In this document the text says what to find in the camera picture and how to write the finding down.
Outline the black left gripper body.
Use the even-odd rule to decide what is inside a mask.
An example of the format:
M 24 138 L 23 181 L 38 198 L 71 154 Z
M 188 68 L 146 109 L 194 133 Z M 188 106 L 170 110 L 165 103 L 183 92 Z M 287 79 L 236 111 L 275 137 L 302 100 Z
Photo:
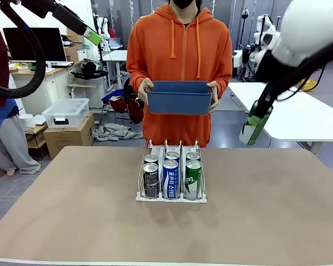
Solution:
M 87 30 L 87 25 L 68 7 L 56 1 L 43 1 L 43 3 L 46 4 L 44 9 L 47 13 L 51 12 L 55 19 L 76 34 L 83 35 Z

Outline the person's left hand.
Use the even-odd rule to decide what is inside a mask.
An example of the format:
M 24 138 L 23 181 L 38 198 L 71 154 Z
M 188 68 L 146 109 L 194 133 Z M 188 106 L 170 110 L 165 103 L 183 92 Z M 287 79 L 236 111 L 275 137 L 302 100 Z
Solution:
M 212 91 L 211 105 L 210 105 L 210 109 L 209 109 L 209 113 L 211 114 L 215 111 L 215 108 L 219 105 L 218 87 L 217 87 L 216 81 L 212 81 L 210 83 L 207 83 L 206 85 Z

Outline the person's right hand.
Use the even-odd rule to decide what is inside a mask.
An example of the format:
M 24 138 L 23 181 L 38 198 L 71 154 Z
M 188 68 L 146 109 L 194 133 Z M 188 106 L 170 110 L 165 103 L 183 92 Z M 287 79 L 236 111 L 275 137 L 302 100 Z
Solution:
M 139 85 L 138 89 L 138 98 L 143 101 L 145 104 L 148 105 L 148 94 L 147 89 L 153 89 L 154 84 L 149 78 L 145 78 L 142 80 L 142 82 Z

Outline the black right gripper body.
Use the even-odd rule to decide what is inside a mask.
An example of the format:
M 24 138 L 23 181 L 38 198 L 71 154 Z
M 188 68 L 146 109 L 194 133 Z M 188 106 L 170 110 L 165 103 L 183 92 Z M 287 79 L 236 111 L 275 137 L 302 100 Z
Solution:
M 270 83 L 277 93 L 283 93 L 285 80 L 294 72 L 293 66 L 287 66 L 278 61 L 271 53 L 266 51 L 254 74 L 254 80 L 260 83 Z

